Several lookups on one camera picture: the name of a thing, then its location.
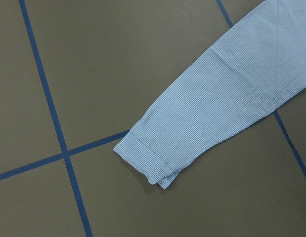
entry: blue line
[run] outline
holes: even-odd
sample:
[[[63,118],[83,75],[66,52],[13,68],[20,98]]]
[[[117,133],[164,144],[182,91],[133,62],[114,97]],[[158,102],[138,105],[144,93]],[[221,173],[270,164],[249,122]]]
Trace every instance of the blue line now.
[[[231,22],[231,20],[230,20],[228,14],[227,14],[227,12],[226,12],[226,10],[225,10],[225,8],[224,8],[222,2],[221,2],[221,0],[217,0],[217,3],[218,3],[218,5],[219,5],[219,7],[220,7],[220,9],[221,9],[222,14],[224,15],[224,17],[225,17],[225,19],[226,19],[226,21],[227,21],[229,27],[232,28],[232,27],[233,27],[233,23]],[[275,110],[275,111],[273,112],[273,115],[275,116],[275,118],[276,118],[276,120],[277,120],[277,122],[278,122],[278,124],[279,124],[279,126],[280,126],[280,128],[281,128],[281,130],[282,130],[282,132],[283,132],[283,135],[285,136],[285,138],[286,138],[286,140],[287,140],[287,142],[288,142],[288,144],[289,144],[289,146],[290,146],[290,148],[291,148],[291,151],[292,151],[293,155],[295,156],[295,158],[296,158],[296,160],[297,160],[297,162],[298,162],[298,164],[299,164],[299,166],[300,166],[300,169],[301,169],[302,173],[304,174],[304,176],[305,176],[305,178],[306,178],[306,166],[305,166],[305,164],[303,163],[303,161],[302,161],[302,159],[301,159],[301,157],[300,157],[298,151],[296,150],[296,148],[295,148],[294,145],[292,144],[292,142],[291,142],[291,140],[290,140],[290,138],[289,138],[289,135],[288,135],[288,133],[287,133],[287,131],[286,131],[286,129],[285,129],[283,123],[282,123],[281,117],[280,117],[280,115],[278,114],[277,110]]]
[[[49,111],[50,111],[50,114],[51,114],[51,117],[52,117],[52,120],[53,120],[53,123],[54,123],[54,127],[55,127],[55,130],[56,130],[58,142],[59,142],[59,145],[60,145],[60,148],[61,148],[61,151],[62,151],[63,158],[65,160],[67,173],[68,173],[68,176],[69,176],[69,179],[70,179],[70,183],[72,185],[72,189],[73,189],[73,192],[74,192],[74,196],[75,196],[75,199],[76,199],[76,203],[77,203],[77,207],[78,207],[78,210],[79,210],[79,213],[80,213],[80,217],[81,217],[81,220],[83,222],[85,234],[86,234],[87,237],[92,237],[92,232],[91,232],[89,220],[88,220],[88,217],[87,217],[86,209],[85,209],[83,199],[82,199],[79,187],[78,187],[78,183],[77,183],[77,180],[76,180],[74,169],[73,169],[72,163],[70,161],[70,157],[68,155],[65,138],[64,138],[61,126],[60,126],[60,122],[59,122],[57,113],[56,113],[56,108],[55,108],[55,105],[54,105],[54,102],[53,102],[53,99],[52,99],[52,95],[51,95],[51,92],[50,92],[49,87],[48,87],[47,79],[46,79],[44,68],[43,68],[43,65],[42,65],[41,58],[40,58],[39,50],[38,50],[38,47],[37,47],[37,44],[36,44],[36,41],[35,41],[35,38],[34,38],[34,34],[33,34],[30,19],[29,19],[29,16],[28,16],[28,12],[27,12],[24,0],[19,0],[19,3],[20,3],[23,18],[24,18],[24,23],[25,23],[25,26],[26,26],[26,30],[28,32],[28,36],[29,36],[32,52],[33,52],[33,55],[34,55],[35,63],[37,65],[37,68],[38,68],[38,71],[39,71],[39,75],[40,75],[40,79],[41,79],[41,82],[42,82],[45,97],[46,97],[46,100],[47,100],[47,104],[48,104],[48,107],[49,107]]]
[[[219,8],[220,8],[220,10],[221,10],[221,12],[222,12],[224,18],[226,19],[226,22],[227,22],[228,26],[229,26],[230,28],[232,28],[232,27],[233,27],[233,23],[232,23],[230,17],[228,16],[228,14],[227,14],[227,12],[226,12],[226,10],[225,10],[225,8],[224,8],[224,6],[223,6],[221,0],[217,0],[217,3],[218,3],[218,5],[219,5]]]
[[[88,143],[88,144],[83,145],[83,146],[81,146],[81,147],[74,148],[74,149],[72,149],[72,150],[69,150],[69,151],[68,151],[68,154],[72,156],[72,155],[75,155],[75,154],[78,154],[78,153],[81,153],[81,152],[90,150],[90,149],[92,149],[92,148],[101,146],[101,145],[103,145],[103,144],[106,144],[106,143],[109,143],[109,142],[118,140],[118,139],[120,139],[120,138],[123,138],[129,131],[130,131],[130,130],[126,130],[126,131],[124,131],[124,132],[120,132],[120,133],[118,133],[118,134],[114,134],[114,135],[112,135],[112,136],[109,136],[109,137],[100,139],[100,140],[98,140],[98,141]]]
[[[63,157],[62,157],[61,154],[57,154],[57,155],[54,155],[54,156],[51,156],[51,157],[48,157],[48,158],[41,159],[39,161],[33,162],[31,164],[27,164],[27,165],[24,165],[22,167],[19,167],[19,168],[7,171],[5,173],[0,174],[0,180],[12,177],[12,176],[17,175],[17,174],[21,174],[21,173],[29,171],[31,169],[35,169],[35,168],[41,167],[41,166],[43,166],[45,164],[52,163],[52,162],[60,160],[62,158]]]
[[[87,237],[92,237],[93,235],[92,235],[90,223],[89,223],[89,220],[88,220],[88,217],[87,217],[85,205],[84,205],[83,198],[82,198],[80,190],[79,190],[78,182],[77,182],[75,172],[74,172],[74,168],[73,168],[73,165],[72,165],[72,162],[70,160],[69,155],[64,155],[64,161],[65,161],[66,169],[67,169],[67,172],[68,172],[68,175],[69,175],[70,184],[72,186],[74,196],[75,196],[75,199],[76,199],[76,203],[77,203],[77,207],[78,207],[78,210],[79,210],[80,218],[83,222],[85,234],[86,234]]]
[[[277,122],[278,122],[278,124],[279,124],[279,126],[280,126],[280,128],[281,128],[281,130],[282,130],[282,132],[283,132],[283,135],[285,135],[285,138],[286,138],[286,140],[287,140],[287,142],[288,142],[288,144],[289,144],[289,146],[290,146],[290,148],[291,148],[291,150],[292,150],[292,153],[295,155],[296,160],[297,160],[297,162],[298,162],[298,164],[299,164],[299,166],[300,166],[300,169],[302,170],[303,175],[304,175],[305,178],[306,178],[306,166],[305,166],[305,164],[303,163],[303,161],[302,161],[302,159],[301,159],[301,157],[300,157],[298,151],[296,150],[296,148],[295,148],[294,145],[292,144],[292,142],[291,142],[291,140],[290,140],[290,138],[289,138],[289,136],[288,136],[288,134],[287,134],[287,131],[286,131],[286,129],[285,129],[285,126],[284,126],[283,123],[282,123],[281,117],[279,116],[279,114],[278,114],[277,111],[274,111],[274,112],[273,112],[273,115],[275,116],[275,118],[276,118],[276,120],[277,120]]]
[[[28,32],[28,36],[29,36],[32,52],[33,52],[33,55],[34,55],[35,63],[36,63],[36,66],[38,68],[38,71],[39,71],[39,75],[40,75],[41,83],[42,83],[43,90],[44,90],[44,93],[45,93],[45,97],[46,97],[46,100],[47,100],[50,115],[52,117],[54,127],[55,127],[55,130],[56,130],[58,142],[59,142],[61,151],[66,152],[67,151],[67,146],[66,146],[66,143],[65,143],[65,138],[64,138],[62,129],[60,127],[59,119],[58,119],[58,116],[57,116],[57,113],[56,113],[56,108],[55,108],[55,105],[54,105],[54,102],[53,102],[53,99],[52,99],[51,92],[49,90],[49,86],[48,86],[47,79],[46,79],[46,76],[45,76],[45,72],[44,72],[43,64],[42,64],[41,57],[40,57],[40,54],[39,54],[39,50],[38,50],[38,47],[37,47],[37,44],[36,44],[36,41],[35,41],[35,38],[34,38],[31,22],[30,22],[29,15],[28,15],[28,11],[26,9],[24,0],[19,0],[19,3],[20,3],[20,6],[21,6],[21,11],[22,11],[24,23],[25,23],[25,26],[26,26],[26,30]]]

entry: sleeve cuff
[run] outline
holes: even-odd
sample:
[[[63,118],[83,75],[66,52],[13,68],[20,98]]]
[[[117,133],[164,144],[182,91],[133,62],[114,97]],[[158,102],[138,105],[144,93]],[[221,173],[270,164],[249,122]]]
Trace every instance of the sleeve cuff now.
[[[166,189],[178,175],[161,158],[142,144],[131,132],[113,148],[127,163],[147,177],[150,184]]]

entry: floor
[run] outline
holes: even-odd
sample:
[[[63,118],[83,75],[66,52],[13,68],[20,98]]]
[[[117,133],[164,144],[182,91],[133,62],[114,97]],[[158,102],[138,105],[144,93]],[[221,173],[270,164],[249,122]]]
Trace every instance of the floor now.
[[[167,190],[113,151],[260,2],[0,1],[0,237],[306,237],[306,89]]]

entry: tiled floor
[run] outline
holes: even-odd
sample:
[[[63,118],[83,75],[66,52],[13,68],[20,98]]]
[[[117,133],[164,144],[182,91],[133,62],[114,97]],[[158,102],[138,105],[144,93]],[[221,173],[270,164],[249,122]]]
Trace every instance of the tiled floor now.
[[[306,178],[274,115],[167,190],[113,152],[260,2],[0,1],[0,237],[306,237]],[[278,113],[306,164],[306,89]]]

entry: cloth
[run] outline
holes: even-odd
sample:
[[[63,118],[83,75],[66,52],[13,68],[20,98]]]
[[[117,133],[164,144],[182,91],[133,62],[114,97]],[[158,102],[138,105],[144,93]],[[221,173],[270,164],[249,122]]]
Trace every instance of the cloth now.
[[[210,46],[114,147],[166,189],[201,153],[306,88],[306,0],[266,0]]]

